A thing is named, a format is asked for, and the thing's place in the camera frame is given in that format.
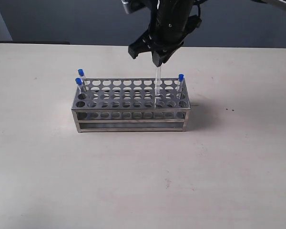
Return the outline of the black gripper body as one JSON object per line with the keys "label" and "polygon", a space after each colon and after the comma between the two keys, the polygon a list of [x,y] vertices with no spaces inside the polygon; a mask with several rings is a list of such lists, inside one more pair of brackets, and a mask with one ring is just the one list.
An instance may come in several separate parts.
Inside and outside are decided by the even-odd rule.
{"label": "black gripper body", "polygon": [[202,22],[200,0],[160,0],[149,33],[155,45],[177,45]]}

